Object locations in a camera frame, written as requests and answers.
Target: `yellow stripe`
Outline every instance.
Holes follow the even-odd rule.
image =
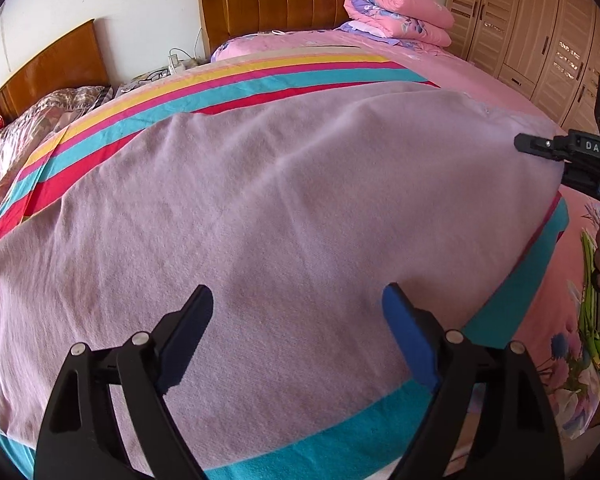
[[[201,70],[190,74],[183,75],[179,78],[169,78],[163,84],[150,85],[142,91],[135,91],[129,94],[126,98],[113,101],[110,105],[102,107],[100,113],[89,114],[78,120],[70,129],[71,134],[65,131],[64,135],[58,135],[61,138],[60,142],[46,142],[31,154],[25,168],[35,163],[47,153],[56,149],[60,144],[67,142],[83,131],[95,126],[96,124],[105,121],[106,119],[119,114],[131,107],[147,102],[161,95],[193,86],[195,84],[205,83],[215,79],[220,79],[226,76],[238,75],[245,72],[254,72],[267,68],[278,68],[282,66],[294,66],[300,64],[317,64],[328,62],[387,62],[388,59],[377,54],[303,54],[302,56],[293,57],[273,57],[264,60],[257,60],[248,63],[224,65],[213,67],[211,70]]]

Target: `pink floral sheet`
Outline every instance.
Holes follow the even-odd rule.
[[[496,78],[439,47],[417,41],[390,45],[341,30],[275,31],[230,40],[216,51],[213,60],[314,46],[372,50],[442,88],[465,92],[489,105],[544,116]],[[556,133],[561,132],[556,125]],[[600,349],[593,359],[586,335],[579,330],[587,273],[583,240],[588,235],[595,244],[600,203],[564,186],[560,192],[568,210],[568,226],[515,338],[528,347],[554,408],[560,435],[569,439],[586,430],[600,402]]]
[[[595,247],[600,202],[564,186],[560,193],[569,223],[514,337],[529,350],[560,436],[569,439],[587,429],[600,402],[600,349],[590,346],[581,327],[590,276],[584,244]]]
[[[0,204],[29,155],[51,134],[112,98],[111,88],[85,86],[43,97],[0,129]]]

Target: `screw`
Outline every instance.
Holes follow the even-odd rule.
[[[525,353],[526,348],[520,341],[512,341],[509,343],[509,348],[514,354],[522,355]]]
[[[446,340],[454,345],[459,345],[462,341],[464,341],[464,336],[462,332],[458,332],[458,330],[449,330],[446,333]]]
[[[81,355],[87,349],[87,345],[84,343],[76,343],[71,347],[71,355]]]
[[[147,332],[138,332],[138,333],[134,334],[134,336],[131,338],[131,342],[135,346],[142,346],[143,344],[147,343],[148,341],[149,341],[149,335]]]

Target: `wooden wardrobe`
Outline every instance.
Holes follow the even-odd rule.
[[[597,132],[600,10],[593,0],[447,0],[449,51],[530,99],[564,129]]]

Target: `pink stripe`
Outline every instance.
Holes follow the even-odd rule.
[[[221,77],[218,79],[211,79],[210,81],[204,81],[202,83],[193,84],[191,86],[186,86],[184,88],[180,88],[178,90],[168,92],[167,94],[156,96],[152,99],[149,99],[148,101],[138,103],[137,105],[127,108],[126,110],[122,110],[121,112],[100,121],[98,124],[94,124],[93,126],[90,126],[89,128],[87,128],[83,132],[77,134],[76,136],[72,137],[71,139],[68,139],[65,142],[62,142],[61,144],[58,144],[58,146],[56,146],[56,148],[51,151],[51,156],[59,155],[60,153],[64,152],[65,150],[68,150],[70,147],[75,146],[76,144],[80,143],[82,140],[92,136],[93,134],[103,130],[104,128],[111,126],[112,124],[120,122],[124,119],[132,117],[132,116],[139,114],[141,112],[144,112],[146,110],[149,110],[150,108],[154,108],[156,106],[165,104],[169,101],[179,99],[181,97],[186,97],[186,96],[191,95],[196,92],[202,92],[202,91],[205,91],[210,88],[217,88],[219,86],[225,86],[227,84],[234,84],[234,83],[246,81],[249,79],[258,79],[258,78],[267,77],[267,76],[271,76],[271,75],[313,72],[313,71],[317,71],[317,70],[328,70],[328,69],[332,68],[333,66],[337,66],[338,69],[351,69],[351,68],[401,68],[401,69],[404,69],[404,67],[402,65],[400,65],[396,62],[393,62],[393,61],[382,61],[382,62],[379,62],[379,61],[345,61],[345,62],[330,61],[330,62],[325,62],[325,63],[296,64],[296,65],[277,66],[277,67],[273,67],[273,68],[263,68],[260,70],[253,70],[251,72],[241,72],[239,74],[228,75],[228,76],[224,76],[224,77]],[[22,171],[20,172],[20,178],[18,181],[23,180],[28,175],[33,173],[33,171],[35,171],[37,168],[40,168],[41,166],[43,166],[46,163],[46,161],[50,158],[48,155],[49,154],[42,156],[41,158],[39,158],[36,162],[31,164],[30,166],[23,168]]]

